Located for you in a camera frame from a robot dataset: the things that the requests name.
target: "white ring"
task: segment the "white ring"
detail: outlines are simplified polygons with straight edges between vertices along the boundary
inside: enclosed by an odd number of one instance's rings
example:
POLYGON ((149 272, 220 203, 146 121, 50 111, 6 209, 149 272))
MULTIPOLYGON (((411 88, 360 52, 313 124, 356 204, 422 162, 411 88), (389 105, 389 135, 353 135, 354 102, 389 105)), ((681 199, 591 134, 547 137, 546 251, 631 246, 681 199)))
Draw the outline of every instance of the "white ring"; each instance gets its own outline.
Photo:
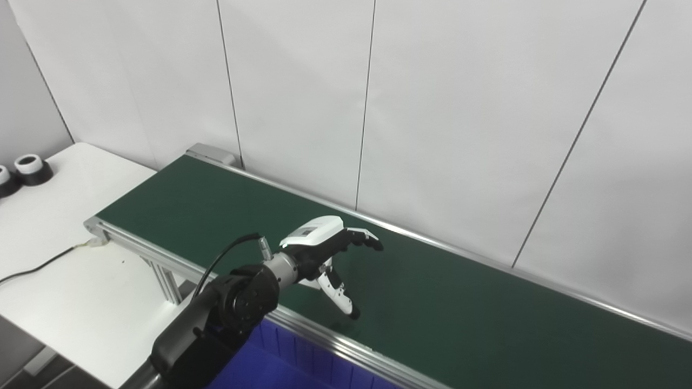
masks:
POLYGON ((43 167, 43 161, 41 161, 41 157, 36 154, 24 154, 23 156, 15 159, 15 167, 22 174, 32 174, 41 170, 43 167), (33 158, 33 160, 26 163, 19 163, 23 159, 30 158, 33 158))
POLYGON ((0 165, 0 185, 10 180, 10 171, 6 167, 0 165))

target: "gray floor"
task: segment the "gray floor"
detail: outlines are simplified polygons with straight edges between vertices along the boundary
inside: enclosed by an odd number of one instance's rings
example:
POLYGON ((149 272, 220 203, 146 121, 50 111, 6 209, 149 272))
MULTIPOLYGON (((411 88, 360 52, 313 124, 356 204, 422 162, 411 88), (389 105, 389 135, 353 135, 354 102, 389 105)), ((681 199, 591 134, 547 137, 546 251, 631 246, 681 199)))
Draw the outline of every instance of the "gray floor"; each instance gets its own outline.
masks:
POLYGON ((27 373, 23 367, 43 348, 0 316, 0 389, 108 389, 60 355, 35 376, 27 373))

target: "blue plastic crate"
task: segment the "blue plastic crate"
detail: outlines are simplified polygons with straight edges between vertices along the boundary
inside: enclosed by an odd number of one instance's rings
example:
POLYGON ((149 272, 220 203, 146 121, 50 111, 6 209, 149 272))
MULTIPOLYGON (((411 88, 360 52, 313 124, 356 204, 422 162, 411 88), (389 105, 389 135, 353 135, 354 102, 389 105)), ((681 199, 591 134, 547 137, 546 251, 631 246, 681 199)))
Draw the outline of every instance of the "blue plastic crate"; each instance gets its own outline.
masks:
POLYGON ((397 389, 268 320, 208 389, 397 389))

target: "white wall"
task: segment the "white wall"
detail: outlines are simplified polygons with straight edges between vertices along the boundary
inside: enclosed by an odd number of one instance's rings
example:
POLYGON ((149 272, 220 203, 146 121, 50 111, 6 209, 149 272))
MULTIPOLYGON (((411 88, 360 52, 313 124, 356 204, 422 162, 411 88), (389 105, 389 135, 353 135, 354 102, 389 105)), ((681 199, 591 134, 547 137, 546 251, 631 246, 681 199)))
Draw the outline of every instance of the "white wall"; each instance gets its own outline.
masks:
POLYGON ((246 169, 355 207, 373 0, 222 0, 246 169))
POLYGON ((638 5, 379 0, 358 210, 511 264, 638 5))
POLYGON ((161 168, 238 151, 214 1, 12 0, 76 141, 161 168))
POLYGON ((691 19, 646 4, 517 262, 690 333, 691 19))
POLYGON ((0 165, 72 144, 12 11, 0 0, 0 165))

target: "green conveyor belt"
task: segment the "green conveyor belt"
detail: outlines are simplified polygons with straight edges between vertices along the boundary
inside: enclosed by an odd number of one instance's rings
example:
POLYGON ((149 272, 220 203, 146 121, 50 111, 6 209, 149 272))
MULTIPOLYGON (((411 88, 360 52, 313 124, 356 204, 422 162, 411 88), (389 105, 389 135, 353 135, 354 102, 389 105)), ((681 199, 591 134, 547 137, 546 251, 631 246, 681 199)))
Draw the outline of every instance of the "green conveyor belt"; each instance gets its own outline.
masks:
MULTIPOLYGON (((384 252, 351 247, 335 267, 361 308, 321 292, 281 304, 454 388, 692 388, 692 343, 190 156, 105 208, 101 219, 207 267, 240 235, 272 246, 306 221, 339 215, 384 252)), ((255 244, 215 273, 259 262, 255 244)))

